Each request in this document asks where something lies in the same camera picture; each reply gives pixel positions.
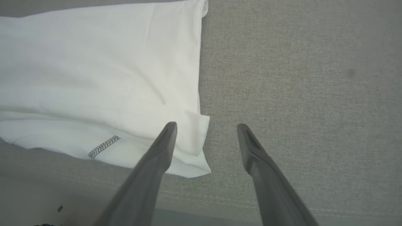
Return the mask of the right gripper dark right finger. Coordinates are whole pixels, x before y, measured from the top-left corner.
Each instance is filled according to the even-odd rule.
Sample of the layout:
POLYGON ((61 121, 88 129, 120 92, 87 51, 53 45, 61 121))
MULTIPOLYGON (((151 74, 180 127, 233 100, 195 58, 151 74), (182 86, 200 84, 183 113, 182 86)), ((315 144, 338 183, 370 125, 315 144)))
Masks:
POLYGON ((246 124, 237 125, 243 166, 252 177, 263 226, 319 226, 246 124))

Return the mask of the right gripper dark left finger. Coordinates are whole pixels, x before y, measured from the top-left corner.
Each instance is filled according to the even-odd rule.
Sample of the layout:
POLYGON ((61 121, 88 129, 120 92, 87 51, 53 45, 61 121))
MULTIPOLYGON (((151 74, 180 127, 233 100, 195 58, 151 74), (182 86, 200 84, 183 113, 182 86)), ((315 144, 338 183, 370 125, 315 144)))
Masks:
POLYGON ((142 156, 94 226, 150 226, 163 174, 171 165, 177 124, 169 122, 142 156))

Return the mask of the white long sleeve shirt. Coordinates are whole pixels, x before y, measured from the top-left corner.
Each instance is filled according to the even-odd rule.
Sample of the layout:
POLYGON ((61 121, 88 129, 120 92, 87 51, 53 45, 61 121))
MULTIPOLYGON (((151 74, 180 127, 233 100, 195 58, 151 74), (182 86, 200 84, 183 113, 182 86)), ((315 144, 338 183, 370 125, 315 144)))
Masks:
POLYGON ((133 168, 177 123, 168 174, 211 173, 200 113, 207 0, 0 17, 0 143, 133 168))

